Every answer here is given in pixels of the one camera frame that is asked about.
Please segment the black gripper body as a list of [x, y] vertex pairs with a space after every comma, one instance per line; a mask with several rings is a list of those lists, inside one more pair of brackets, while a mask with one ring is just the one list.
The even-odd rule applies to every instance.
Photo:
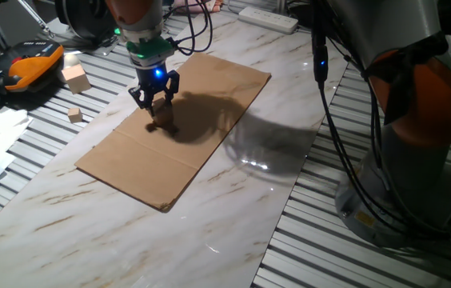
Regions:
[[136, 65], [138, 76], [137, 95], [140, 96], [142, 91], [150, 91], [152, 94], [158, 92], [167, 92], [167, 82], [169, 77], [164, 62], [157, 62], [152, 66]]

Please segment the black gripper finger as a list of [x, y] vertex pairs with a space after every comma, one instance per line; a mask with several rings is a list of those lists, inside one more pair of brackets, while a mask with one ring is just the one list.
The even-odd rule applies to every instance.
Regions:
[[153, 108], [153, 99], [156, 94], [155, 86], [139, 83], [135, 87], [129, 88], [128, 92], [139, 108], [147, 110], [152, 117], [155, 116]]
[[165, 91], [165, 104], [167, 106], [172, 106], [172, 100], [174, 95], [179, 91], [180, 74], [176, 70], [171, 70], [167, 77], [169, 79], [168, 86], [164, 89]]

